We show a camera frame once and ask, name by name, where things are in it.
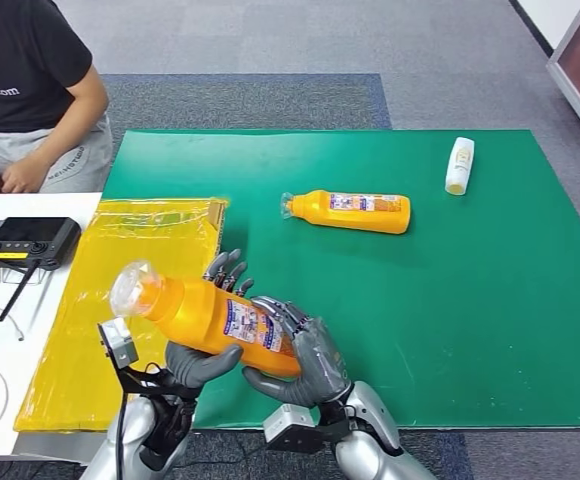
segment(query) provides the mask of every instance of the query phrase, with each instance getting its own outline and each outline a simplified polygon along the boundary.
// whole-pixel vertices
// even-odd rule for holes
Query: plastic bottle
[[[410,223],[410,199],[402,195],[331,193],[314,190],[305,195],[284,193],[283,218],[299,217],[316,225],[403,233]]]
[[[445,173],[445,191],[452,195],[464,195],[474,158],[474,141],[458,137],[450,153],[448,171]]]
[[[173,342],[211,354],[238,343],[245,365],[282,377],[301,373],[279,323],[210,281],[164,277],[137,261],[116,278],[110,303],[115,315],[147,318]]]

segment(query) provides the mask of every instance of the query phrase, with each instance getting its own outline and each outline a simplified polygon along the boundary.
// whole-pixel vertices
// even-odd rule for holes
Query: white bottle
[[[448,162],[445,191],[452,195],[466,193],[473,159],[474,159],[474,141],[464,137],[457,138]]]

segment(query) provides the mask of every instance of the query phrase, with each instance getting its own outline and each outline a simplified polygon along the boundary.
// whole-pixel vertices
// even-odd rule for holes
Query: black t-shirt
[[[92,54],[51,0],[0,0],[0,132],[53,128]]]

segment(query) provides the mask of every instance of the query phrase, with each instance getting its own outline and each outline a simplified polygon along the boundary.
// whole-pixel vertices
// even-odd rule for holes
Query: robotic arm
[[[339,467],[350,480],[435,479],[401,446],[396,424],[375,390],[348,379],[343,358],[321,319],[270,297],[252,300],[280,323],[301,366],[301,376],[289,383],[243,369],[252,387],[285,402],[264,423],[269,449],[313,453],[330,442]],[[321,413],[318,425],[308,410],[315,406]]]
[[[231,291],[245,265],[239,263],[230,274],[225,267],[239,254],[219,255],[204,278]],[[243,295],[252,283],[245,280],[237,294]],[[365,382],[348,378],[343,357],[320,318],[270,297],[252,301],[280,324],[292,340],[301,366],[301,375],[292,382],[252,367],[243,369],[255,389],[283,403],[264,422],[268,449],[315,453],[330,443],[350,480],[435,480],[401,446],[396,424],[376,392]],[[82,480],[165,477],[184,455],[196,398],[203,385],[232,370],[243,353],[236,344],[212,356],[168,342],[168,369],[144,373],[130,367],[138,356],[122,320],[106,322],[99,329],[125,394],[141,396],[128,404],[119,429],[122,406]],[[318,407],[321,414],[316,425],[309,410],[313,407]]]
[[[122,404],[82,480],[165,478],[185,451],[196,398],[203,385],[232,370],[243,353],[239,345],[211,356],[168,343],[165,357],[175,368],[145,373],[130,367],[138,356],[122,319],[99,325],[99,333],[124,398],[141,396],[128,402],[127,408]]]

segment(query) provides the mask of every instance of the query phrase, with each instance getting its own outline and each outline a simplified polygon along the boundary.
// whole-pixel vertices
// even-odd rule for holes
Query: gray carpet
[[[424,459],[439,480],[471,478],[467,463],[455,461],[458,455],[464,454],[457,451],[463,448],[463,436],[459,433],[405,432],[402,440],[413,455]],[[174,467],[168,479],[345,480],[329,449],[308,457],[264,452],[264,445],[263,435],[254,432],[193,435],[185,461]],[[0,462],[0,480],[72,480],[83,470],[64,462]]]
[[[379,75],[102,75],[118,148],[131,128],[391,128]]]

